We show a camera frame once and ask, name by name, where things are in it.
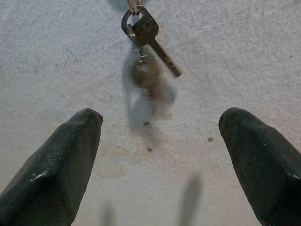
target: concrete surface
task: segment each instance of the concrete surface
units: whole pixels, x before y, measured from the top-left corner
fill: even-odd
[[[258,226],[218,120],[244,108],[300,149],[301,1],[146,7],[183,70],[175,80],[160,62],[175,99],[155,118],[129,82],[137,52],[120,28],[125,0],[0,1],[0,190],[59,124],[90,107],[104,116],[101,146],[73,226],[181,226],[192,206],[191,225]],[[195,177],[202,189],[190,197]]]

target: key head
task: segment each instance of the key head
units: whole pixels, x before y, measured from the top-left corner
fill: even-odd
[[[140,56],[133,66],[132,77],[135,84],[148,89],[159,81],[159,71],[156,62],[148,55]]]
[[[143,47],[149,44],[149,40],[155,39],[159,33],[159,25],[145,7],[137,6],[137,10],[142,17],[133,25],[133,31],[136,36],[136,44]]]

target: key blade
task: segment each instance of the key blade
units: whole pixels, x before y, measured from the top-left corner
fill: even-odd
[[[152,49],[158,54],[158,56],[163,60],[163,62],[168,66],[168,68],[173,72],[175,77],[180,77],[182,74],[176,65],[172,62],[169,56],[164,52],[162,47],[157,43],[155,39],[149,40],[148,44],[152,47]]]

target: metal key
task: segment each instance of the metal key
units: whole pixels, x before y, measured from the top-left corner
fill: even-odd
[[[158,66],[151,56],[140,53],[141,56],[132,68],[133,80],[137,86],[147,89],[151,97],[155,97],[158,95],[156,90],[160,81]]]
[[[174,73],[174,75],[176,77],[179,77],[181,75],[181,72],[177,69],[175,64],[171,61],[169,56],[164,52],[162,47],[157,43],[155,39],[159,32],[158,24],[145,7],[137,6],[137,10],[139,13],[142,13],[142,17],[139,19],[139,21],[133,26],[127,24],[127,20],[130,17],[131,12],[126,12],[121,21],[122,30],[127,34],[127,36],[137,47],[150,45],[163,60],[163,62],[169,67],[169,69]]]

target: textured gray surface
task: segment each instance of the textured gray surface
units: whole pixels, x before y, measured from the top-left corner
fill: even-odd
[[[129,105],[137,90],[127,91],[126,71],[137,53],[120,28],[125,0],[0,2],[0,189],[59,124],[90,107],[104,116],[102,138],[74,226],[179,225],[195,174],[203,191],[193,225],[258,226],[218,120],[245,108],[300,149],[301,1],[146,7],[183,70],[175,81],[162,65],[176,97],[156,120],[143,115],[145,101]]]

